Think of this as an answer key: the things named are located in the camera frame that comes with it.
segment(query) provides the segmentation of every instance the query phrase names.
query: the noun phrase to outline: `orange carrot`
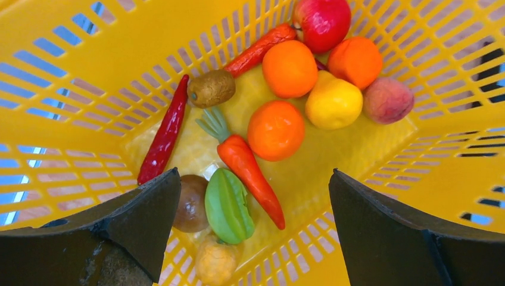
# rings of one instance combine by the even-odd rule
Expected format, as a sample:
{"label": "orange carrot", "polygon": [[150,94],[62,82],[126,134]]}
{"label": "orange carrot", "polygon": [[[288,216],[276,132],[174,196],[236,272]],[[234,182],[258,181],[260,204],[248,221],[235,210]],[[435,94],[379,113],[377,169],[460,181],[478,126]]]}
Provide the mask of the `orange carrot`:
{"label": "orange carrot", "polygon": [[249,48],[243,51],[224,70],[229,71],[233,77],[238,77],[263,61],[266,52],[277,43],[294,40],[297,37],[296,30],[287,23],[273,28],[263,37],[257,40]]}
{"label": "orange carrot", "polygon": [[197,119],[198,125],[219,141],[217,154],[221,160],[244,183],[275,225],[284,229],[286,223],[280,202],[261,173],[253,151],[240,135],[230,134],[225,117],[217,107],[211,110],[204,110],[203,120]]}

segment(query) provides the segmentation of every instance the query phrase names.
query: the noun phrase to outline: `plastic fruit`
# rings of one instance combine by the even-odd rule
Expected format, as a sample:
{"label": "plastic fruit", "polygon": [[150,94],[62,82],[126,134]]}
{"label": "plastic fruit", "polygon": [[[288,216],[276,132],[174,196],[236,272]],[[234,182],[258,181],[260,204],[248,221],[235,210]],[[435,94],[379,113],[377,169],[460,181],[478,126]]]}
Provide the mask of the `plastic fruit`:
{"label": "plastic fruit", "polygon": [[414,93],[390,77],[376,79],[363,94],[363,111],[380,124],[401,120],[413,107]]}
{"label": "plastic fruit", "polygon": [[300,41],[286,41],[270,48],[262,67],[265,81],[280,98],[302,97],[317,81],[316,60]]}
{"label": "plastic fruit", "polygon": [[207,180],[197,175],[180,177],[180,198],[172,226],[182,232],[198,232],[208,227],[205,213]]}
{"label": "plastic fruit", "polygon": [[328,52],[345,38],[351,27],[346,0],[300,0],[293,9],[298,39],[315,54]]}
{"label": "plastic fruit", "polygon": [[364,90],[381,73],[381,52],[367,38],[347,39],[330,53],[328,70],[339,79],[344,79]]}
{"label": "plastic fruit", "polygon": [[247,129],[251,149],[267,161],[292,156],[305,137],[301,113],[287,101],[274,100],[254,112]]}
{"label": "plastic fruit", "polygon": [[235,273],[239,251],[210,234],[200,244],[195,260],[196,275],[204,285],[224,285]]}
{"label": "plastic fruit", "polygon": [[321,70],[308,96],[305,114],[317,128],[332,130],[352,124],[362,106],[363,96],[356,86]]}

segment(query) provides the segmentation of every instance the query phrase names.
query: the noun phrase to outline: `tangerine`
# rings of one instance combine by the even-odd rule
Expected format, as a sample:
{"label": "tangerine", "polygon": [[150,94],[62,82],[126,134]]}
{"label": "tangerine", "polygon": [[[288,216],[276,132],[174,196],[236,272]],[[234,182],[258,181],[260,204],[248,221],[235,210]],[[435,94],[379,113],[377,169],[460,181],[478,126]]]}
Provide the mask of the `tangerine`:
{"label": "tangerine", "polygon": [[287,101],[263,104],[251,116],[247,140],[251,149],[267,161],[292,156],[305,137],[305,124],[298,109]]}
{"label": "tangerine", "polygon": [[262,69],[268,86],[280,98],[302,97],[317,82],[314,55],[296,40],[271,47],[263,58]]}

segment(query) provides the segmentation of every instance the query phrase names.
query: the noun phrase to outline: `brown fruit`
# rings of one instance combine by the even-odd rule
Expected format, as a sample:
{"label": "brown fruit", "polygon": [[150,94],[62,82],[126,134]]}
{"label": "brown fruit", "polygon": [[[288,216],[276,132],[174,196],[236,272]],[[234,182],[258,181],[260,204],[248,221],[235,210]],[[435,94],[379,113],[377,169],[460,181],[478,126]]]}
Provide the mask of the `brown fruit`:
{"label": "brown fruit", "polygon": [[208,226],[205,214],[207,180],[197,175],[180,177],[180,199],[173,227],[182,232],[198,232]]}
{"label": "brown fruit", "polygon": [[226,70],[212,70],[190,81],[189,100],[199,108],[207,108],[229,100],[235,94],[235,79]]}

